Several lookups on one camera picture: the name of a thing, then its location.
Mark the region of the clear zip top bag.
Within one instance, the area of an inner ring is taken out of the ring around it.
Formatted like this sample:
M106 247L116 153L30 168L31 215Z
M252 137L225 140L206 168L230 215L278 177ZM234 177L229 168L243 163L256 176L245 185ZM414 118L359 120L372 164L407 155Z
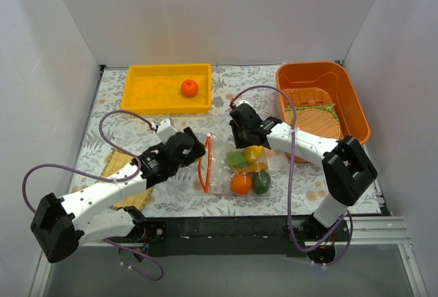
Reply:
M271 175L262 146L235 148L230 142L208 133L205 154L198 160L198 182L206 194L265 196Z

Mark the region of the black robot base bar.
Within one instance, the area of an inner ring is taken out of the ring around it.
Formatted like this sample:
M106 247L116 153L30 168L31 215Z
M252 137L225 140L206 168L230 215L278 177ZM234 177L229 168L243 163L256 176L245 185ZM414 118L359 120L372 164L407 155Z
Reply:
M137 238L111 237L123 246L147 245L152 257L285 255L304 257L289 238L286 216L148 218Z

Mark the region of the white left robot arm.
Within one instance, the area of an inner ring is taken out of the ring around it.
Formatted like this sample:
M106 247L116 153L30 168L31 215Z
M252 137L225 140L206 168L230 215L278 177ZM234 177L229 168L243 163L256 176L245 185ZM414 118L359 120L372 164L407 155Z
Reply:
M142 212L134 206L112 213L105 209L131 195L145 191L175 176L205 154L204 145L190 128L159 134L161 143L134 157L107 178L83 190L57 197L44 196L30 229L50 263L72 255L81 245L114 238L139 242L153 236Z

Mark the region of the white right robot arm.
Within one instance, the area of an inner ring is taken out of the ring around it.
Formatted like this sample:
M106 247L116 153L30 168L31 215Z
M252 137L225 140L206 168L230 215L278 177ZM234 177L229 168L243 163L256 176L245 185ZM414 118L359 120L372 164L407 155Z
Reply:
M323 138L293 129L275 117L265 120L248 104L231 107L230 126L236 147L263 146L275 151L294 151L324 172L328 194L308 219L317 240L331 236L347 208L353 206L377 178L377 171L358 140Z

